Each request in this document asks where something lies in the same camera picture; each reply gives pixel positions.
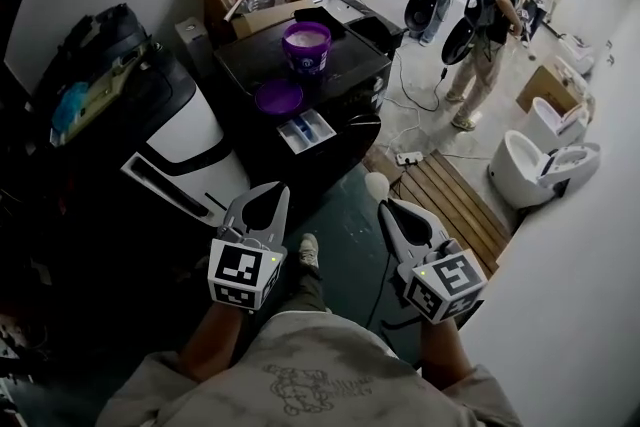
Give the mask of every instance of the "tiled floor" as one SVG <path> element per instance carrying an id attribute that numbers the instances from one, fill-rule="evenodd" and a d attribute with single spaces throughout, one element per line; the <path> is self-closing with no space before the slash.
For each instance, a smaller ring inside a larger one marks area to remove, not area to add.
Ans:
<path id="1" fill-rule="evenodd" d="M 404 26 L 402 20 L 404 0 L 362 1 L 394 23 Z M 455 21 L 446 20 L 443 28 L 453 23 Z M 399 51 L 402 64 L 400 59 L 396 59 L 393 64 L 388 98 L 403 105 L 411 105 L 400 87 L 402 70 L 402 80 L 408 93 L 425 107 L 435 106 L 433 90 L 443 68 L 440 53 L 447 36 L 447 31 L 441 30 L 427 48 L 421 47 L 415 40 L 405 38 Z M 470 185 L 496 212 L 496 215 L 508 227 L 512 227 L 515 222 L 514 212 L 493 190 L 486 176 L 486 167 L 504 133 L 509 129 L 517 128 L 523 119 L 524 112 L 515 103 L 515 98 L 537 68 L 538 63 L 551 52 L 555 44 L 555 38 L 546 29 L 540 29 L 532 44 L 538 60 L 532 62 L 528 59 L 527 52 L 513 38 L 510 38 L 498 83 L 476 115 L 478 123 L 475 132 L 460 133 L 454 129 L 449 121 L 455 113 L 455 108 L 446 102 L 441 102 L 440 109 L 435 113 L 420 112 L 419 129 L 407 131 L 398 137 L 403 130 L 417 124 L 416 110 L 403 109 L 391 102 L 386 102 L 381 113 L 383 129 L 378 138 L 378 144 L 386 147 L 393 142 L 389 150 L 390 156 L 401 151 L 416 150 L 427 154 L 437 148 L 447 155 L 480 158 L 476 160 L 449 157 Z M 440 98 L 449 89 L 455 75 L 455 68 L 449 69 L 446 79 L 439 86 Z"/>

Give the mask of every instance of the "purple bucket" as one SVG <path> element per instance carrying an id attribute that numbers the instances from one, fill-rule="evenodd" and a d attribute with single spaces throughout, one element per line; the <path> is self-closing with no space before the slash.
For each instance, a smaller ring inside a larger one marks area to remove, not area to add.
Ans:
<path id="1" fill-rule="evenodd" d="M 293 71 L 314 77 L 320 75 L 327 64 L 331 32 L 315 22 L 294 23 L 284 32 L 282 48 Z"/>

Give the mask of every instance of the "white toilet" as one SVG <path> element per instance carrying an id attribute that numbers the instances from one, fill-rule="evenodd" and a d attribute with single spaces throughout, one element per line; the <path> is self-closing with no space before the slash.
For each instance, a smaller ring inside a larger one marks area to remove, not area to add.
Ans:
<path id="1" fill-rule="evenodd" d="M 589 112 L 584 105 L 576 106 L 561 117 L 546 100 L 537 97 L 520 132 L 540 151 L 549 153 L 575 143 L 584 135 L 588 124 Z"/>
<path id="2" fill-rule="evenodd" d="M 489 164 L 489 176 L 513 208 L 540 205 L 555 196 L 554 185 L 595 171 L 600 146 L 594 143 L 560 148 L 547 155 L 529 138 L 509 130 Z"/>

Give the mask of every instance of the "shoe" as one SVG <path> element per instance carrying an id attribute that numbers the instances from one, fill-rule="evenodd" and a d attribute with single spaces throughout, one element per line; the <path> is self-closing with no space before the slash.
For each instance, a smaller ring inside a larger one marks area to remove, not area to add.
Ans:
<path id="1" fill-rule="evenodd" d="M 464 130 L 465 132 L 472 132 L 476 129 L 476 124 L 469 118 L 455 116 L 451 120 L 451 124 L 454 127 L 459 128 L 460 130 Z"/>
<path id="2" fill-rule="evenodd" d="M 311 233 L 305 233 L 300 242 L 300 263 L 318 268 L 318 241 Z"/>
<path id="3" fill-rule="evenodd" d="M 464 96 L 458 96 L 455 93 L 449 91 L 446 95 L 444 95 L 444 99 L 449 103 L 460 103 L 464 102 Z"/>

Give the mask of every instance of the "hand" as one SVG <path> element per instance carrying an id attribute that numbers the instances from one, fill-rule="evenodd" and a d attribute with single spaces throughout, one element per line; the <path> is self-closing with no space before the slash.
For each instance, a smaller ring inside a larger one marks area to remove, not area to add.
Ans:
<path id="1" fill-rule="evenodd" d="M 522 26 L 522 22 L 518 22 L 517 24 L 513 25 L 513 35 L 516 38 L 519 38 L 520 36 L 522 36 L 523 30 L 524 30 L 524 27 Z"/>

